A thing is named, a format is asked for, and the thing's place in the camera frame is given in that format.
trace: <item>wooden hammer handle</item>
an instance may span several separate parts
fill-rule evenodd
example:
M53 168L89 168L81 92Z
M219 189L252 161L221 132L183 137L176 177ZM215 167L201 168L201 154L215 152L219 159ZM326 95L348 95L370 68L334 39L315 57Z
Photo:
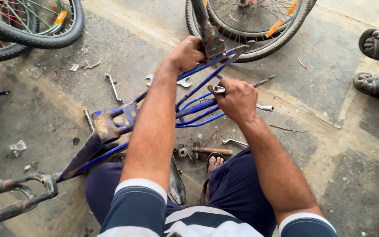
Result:
M199 152L203 152L203 153L217 152L224 156L231 156L233 154L232 150L216 149L216 148L200 148Z

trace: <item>orange reflector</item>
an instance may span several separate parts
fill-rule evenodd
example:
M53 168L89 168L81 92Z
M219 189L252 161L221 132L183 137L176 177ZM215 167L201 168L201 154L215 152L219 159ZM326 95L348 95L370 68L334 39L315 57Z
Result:
M293 11L296 9L296 7L298 6L298 0L295 0L295 2L292 4L291 8L289 8L288 10L288 14L292 14Z
M57 25L61 24L65 17L66 17L66 11L62 11L56 18L55 24Z
M270 37L274 32L276 32L277 29L279 29L280 25L282 25L283 20L279 19L271 28L269 31L267 31L266 38Z

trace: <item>forearm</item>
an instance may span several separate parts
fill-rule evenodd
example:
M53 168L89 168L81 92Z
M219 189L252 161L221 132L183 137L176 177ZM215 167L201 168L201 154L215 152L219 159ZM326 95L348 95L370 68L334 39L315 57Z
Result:
M322 216L307 181L259 116L240 125L257 168L261 189L276 214L277 223L293 212Z
M178 70L167 60L155 73L134 126L120 182L145 178L168 190L177 77Z

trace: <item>navy blue shorts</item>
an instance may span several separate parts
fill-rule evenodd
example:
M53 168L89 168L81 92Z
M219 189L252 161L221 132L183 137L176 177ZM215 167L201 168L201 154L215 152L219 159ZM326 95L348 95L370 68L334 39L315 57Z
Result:
M87 203L99 224L108 215L123 164L105 163L92 170L85 182ZM249 148L210 171L208 206L222 209L251 225L265 237L276 228L270 203L264 196ZM166 215L182 207L168 200Z

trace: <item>blue bicycle frame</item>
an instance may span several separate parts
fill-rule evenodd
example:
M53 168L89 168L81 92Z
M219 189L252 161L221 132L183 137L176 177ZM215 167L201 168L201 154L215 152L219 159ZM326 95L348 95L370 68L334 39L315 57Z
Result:
M205 86L212 78L214 78L215 76L221 78L221 76L219 75L221 70L224 67L226 67L229 63L235 62L236 59L242 53L249 51L253 47L254 43L254 41L248 41L247 45L238 46L229 51L226 51L226 53L221 54L219 57L215 57L213 60L209 62L200 63L194 69L185 72L178 77L178 80L181 80L194 73L200 72L207 67L222 62L223 60L226 60L221 66L215 69L213 73L211 73L194 89L188 92L176 104L176 119L179 120L179 122L176 123L176 128L198 127L224 116L224 113L220 113L218 115L213 114L213 112L219 110L219 107L217 106L217 101L215 99L206 99L206 97L211 95L211 92L203 94L193 100L190 100L183 106L181 105L185 101L187 101L194 93L196 93L200 88ZM254 84L253 86L259 87L260 85L266 83L267 81L270 81L274 77L275 75L269 77L268 79L262 80ZM21 213L35 208L39 202L55 197L56 195L58 195L58 188L56 183L81 175L86 170L98 165L103 160L127 149L128 142L121 144L118 147L106 152L105 154L89 161L105 144L109 144L119 139L121 135L131 132L133 130L134 124L137 120L137 116L139 113L139 108L137 104L145 98L145 96L148 93L148 90L149 89L144 90L133 100L125 103L121 107L118 107L113 110L100 110L94 112L91 115L91 119L94 123L95 130L86 140L86 142L82 145L81 149L77 152L75 157L72 158L71 162L61 172L53 175L47 175L41 172L34 172L21 178L11 180L0 180L0 193L11 190L17 190L23 192L29 198L25 201L19 200L14 205L0 209L0 221L4 221L14 216L20 215ZM205 101L197 105L192 105L194 102L199 100ZM185 116L197 113L201 110L205 111L202 114L195 116L190 120L185 120ZM122 114L124 114L127 122L113 121L113 118L118 117ZM208 115L212 115L212 117L205 121L197 122ZM39 180L45 186L47 193L37 196L29 187L21 185L21 183L28 180Z

